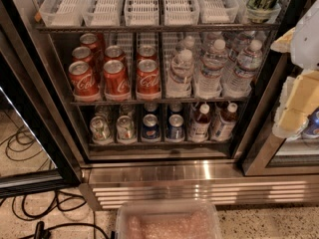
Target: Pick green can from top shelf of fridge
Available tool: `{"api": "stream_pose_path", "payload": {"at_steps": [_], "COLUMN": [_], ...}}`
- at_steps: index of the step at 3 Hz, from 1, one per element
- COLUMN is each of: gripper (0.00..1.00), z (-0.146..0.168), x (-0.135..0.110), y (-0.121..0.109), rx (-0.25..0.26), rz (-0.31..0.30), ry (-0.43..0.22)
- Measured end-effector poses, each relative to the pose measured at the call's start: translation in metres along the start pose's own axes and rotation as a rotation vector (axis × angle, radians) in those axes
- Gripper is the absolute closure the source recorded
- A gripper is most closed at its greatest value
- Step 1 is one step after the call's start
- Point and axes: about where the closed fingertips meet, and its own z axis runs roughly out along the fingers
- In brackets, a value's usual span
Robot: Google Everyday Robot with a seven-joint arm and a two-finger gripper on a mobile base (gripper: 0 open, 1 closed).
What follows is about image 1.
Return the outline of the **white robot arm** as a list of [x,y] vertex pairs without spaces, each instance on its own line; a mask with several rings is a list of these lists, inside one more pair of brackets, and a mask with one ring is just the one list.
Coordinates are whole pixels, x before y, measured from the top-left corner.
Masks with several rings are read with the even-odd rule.
[[297,25],[274,41],[271,50],[289,53],[302,72],[288,77],[279,98],[272,133],[280,138],[298,135],[319,107],[319,0]]

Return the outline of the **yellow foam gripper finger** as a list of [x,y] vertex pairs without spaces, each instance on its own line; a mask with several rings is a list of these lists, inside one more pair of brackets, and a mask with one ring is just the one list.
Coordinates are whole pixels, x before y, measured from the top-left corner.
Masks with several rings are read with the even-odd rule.
[[308,117],[319,107],[319,71],[303,70],[283,84],[272,133],[280,138],[297,136],[308,125]]
[[294,32],[295,28],[288,30],[284,35],[271,44],[270,49],[278,53],[289,53]]

